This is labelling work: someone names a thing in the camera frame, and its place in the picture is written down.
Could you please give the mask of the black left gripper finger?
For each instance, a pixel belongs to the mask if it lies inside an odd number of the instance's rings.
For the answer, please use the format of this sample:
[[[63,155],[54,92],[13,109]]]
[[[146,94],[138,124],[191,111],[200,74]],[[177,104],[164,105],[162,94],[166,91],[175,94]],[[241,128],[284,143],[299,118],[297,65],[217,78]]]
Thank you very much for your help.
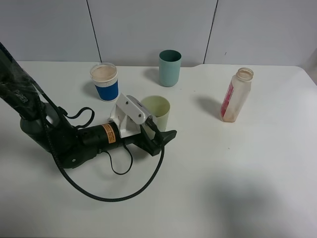
[[[150,139],[145,129],[141,126],[141,149],[146,151],[151,156],[158,155],[162,148],[172,141],[177,135],[176,130],[166,132],[155,132],[153,139]]]

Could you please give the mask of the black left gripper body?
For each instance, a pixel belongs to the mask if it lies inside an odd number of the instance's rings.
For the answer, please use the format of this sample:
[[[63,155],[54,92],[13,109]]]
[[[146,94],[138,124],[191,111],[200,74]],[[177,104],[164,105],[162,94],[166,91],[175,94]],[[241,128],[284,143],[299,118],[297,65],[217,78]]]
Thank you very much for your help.
[[[113,150],[123,145],[140,143],[149,137],[142,129],[142,132],[125,138],[121,138],[119,129],[114,122],[108,122],[88,128],[80,129],[80,140],[88,147],[96,147],[98,152]]]

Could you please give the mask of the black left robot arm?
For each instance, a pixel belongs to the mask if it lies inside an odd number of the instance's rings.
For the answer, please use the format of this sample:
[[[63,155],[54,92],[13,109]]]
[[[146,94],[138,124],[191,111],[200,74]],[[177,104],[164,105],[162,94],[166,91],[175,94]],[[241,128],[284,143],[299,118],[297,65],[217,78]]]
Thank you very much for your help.
[[[160,131],[156,117],[130,95],[119,96],[105,124],[71,125],[63,108],[49,98],[41,101],[44,91],[4,46],[0,48],[0,96],[19,113],[22,131],[56,154],[64,169],[128,144],[155,156],[176,137],[175,130]]]

